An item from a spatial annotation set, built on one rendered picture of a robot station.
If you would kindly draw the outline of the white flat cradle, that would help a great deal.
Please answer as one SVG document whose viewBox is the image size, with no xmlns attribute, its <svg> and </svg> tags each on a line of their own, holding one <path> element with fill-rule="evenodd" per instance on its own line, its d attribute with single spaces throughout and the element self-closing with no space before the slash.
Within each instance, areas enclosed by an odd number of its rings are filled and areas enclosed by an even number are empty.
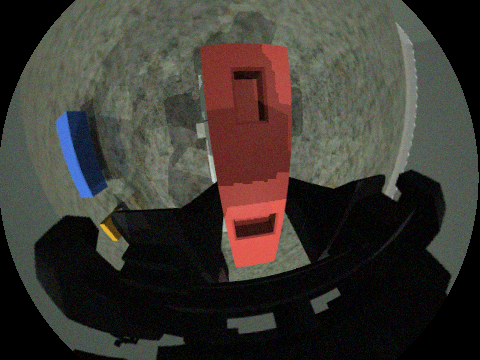
<svg viewBox="0 0 480 360">
<path fill-rule="evenodd" d="M 211 137 L 209 137 L 209 127 L 208 127 L 208 120 L 207 120 L 207 108 L 205 108 L 205 93 L 204 93 L 204 85 L 203 85 L 203 69 L 201 71 L 197 71 L 197 75 L 199 75 L 199 92 L 200 92 L 200 105 L 201 105 L 201 117 L 203 117 L 203 123 L 204 123 L 204 129 L 205 129 L 205 143 L 207 143 L 207 149 L 208 149 L 208 156 L 209 156 L 209 164 L 211 164 L 211 179 L 212 179 L 212 184 L 216 183 L 216 173 L 215 173 L 215 165 L 213 165 L 213 151 L 212 151 L 212 145 L 211 145 Z M 224 221 L 224 227 L 223 227 L 223 232 L 228 232 L 227 227 L 225 227 L 225 221 Z"/>
</svg>

